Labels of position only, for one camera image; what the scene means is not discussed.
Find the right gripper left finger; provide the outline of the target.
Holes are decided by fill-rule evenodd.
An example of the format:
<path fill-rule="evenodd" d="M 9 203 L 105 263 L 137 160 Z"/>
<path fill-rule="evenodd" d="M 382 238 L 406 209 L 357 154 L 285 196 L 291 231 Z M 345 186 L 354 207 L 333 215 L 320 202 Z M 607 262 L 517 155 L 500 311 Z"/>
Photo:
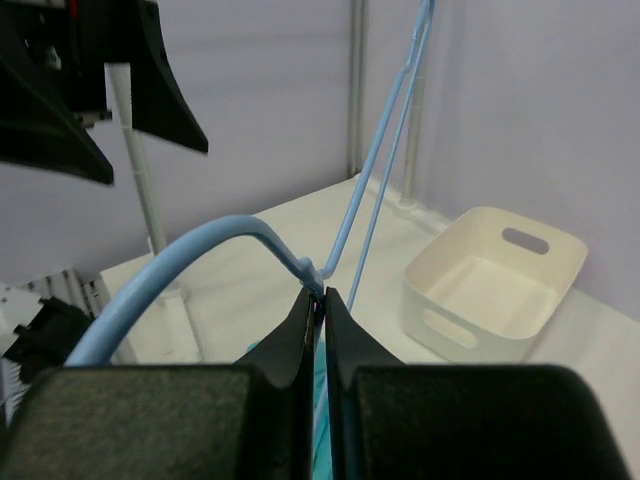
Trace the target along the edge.
<path fill-rule="evenodd" d="M 5 479 L 308 479 L 320 314 L 287 317 L 231 364 L 58 368 L 24 397 Z"/>

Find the turquoise t shirt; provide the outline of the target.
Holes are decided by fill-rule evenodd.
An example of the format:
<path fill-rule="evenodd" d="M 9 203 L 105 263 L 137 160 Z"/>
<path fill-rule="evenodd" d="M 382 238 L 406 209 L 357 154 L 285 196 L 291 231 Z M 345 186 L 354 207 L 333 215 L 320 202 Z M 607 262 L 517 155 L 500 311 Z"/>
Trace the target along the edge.
<path fill-rule="evenodd" d="M 283 340 L 251 344 L 240 362 L 256 369 L 248 433 L 250 479 L 331 479 L 326 346 Z"/>

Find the light blue wire hanger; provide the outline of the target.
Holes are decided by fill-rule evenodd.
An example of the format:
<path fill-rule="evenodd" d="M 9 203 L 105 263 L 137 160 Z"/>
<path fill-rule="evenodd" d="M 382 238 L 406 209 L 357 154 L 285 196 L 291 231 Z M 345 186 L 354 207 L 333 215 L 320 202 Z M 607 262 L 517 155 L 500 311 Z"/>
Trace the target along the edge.
<path fill-rule="evenodd" d="M 324 282 L 335 272 L 346 246 L 364 192 L 375 165 L 391 114 L 406 75 L 408 84 L 396 133 L 400 134 L 408 111 L 410 96 L 421 63 L 435 3 L 421 3 L 412 33 L 406 63 L 398 71 L 378 123 L 367 158 L 354 187 L 334 245 L 323 269 L 308 258 L 297 258 L 284 241 L 264 221 L 251 215 L 229 215 L 207 222 L 178 238 L 145 265 L 107 304 L 66 359 L 66 367 L 104 365 L 110 361 L 121 341 L 152 302 L 188 266 L 202 255 L 236 237 L 249 236 L 259 241 L 303 285 L 318 302 L 325 296 Z"/>

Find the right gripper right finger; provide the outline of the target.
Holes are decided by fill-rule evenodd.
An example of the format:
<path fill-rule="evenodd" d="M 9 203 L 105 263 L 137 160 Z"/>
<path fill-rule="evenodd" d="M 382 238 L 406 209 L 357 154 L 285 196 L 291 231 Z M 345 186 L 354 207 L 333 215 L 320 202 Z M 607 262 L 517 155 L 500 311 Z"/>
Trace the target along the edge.
<path fill-rule="evenodd" d="M 338 479 L 626 479 L 600 404 L 558 365 L 409 365 L 325 296 Z"/>

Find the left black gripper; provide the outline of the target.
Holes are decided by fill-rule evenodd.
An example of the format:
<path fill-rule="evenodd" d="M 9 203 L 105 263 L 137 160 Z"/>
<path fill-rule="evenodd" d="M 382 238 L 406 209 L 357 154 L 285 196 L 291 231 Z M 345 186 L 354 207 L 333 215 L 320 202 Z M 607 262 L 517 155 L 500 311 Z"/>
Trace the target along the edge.
<path fill-rule="evenodd" d="M 14 21 L 1 5 L 1 161 L 111 185 L 111 164 L 74 117 L 110 113 L 108 64 L 130 64 L 135 130 L 208 152 L 156 2 L 16 1 Z"/>

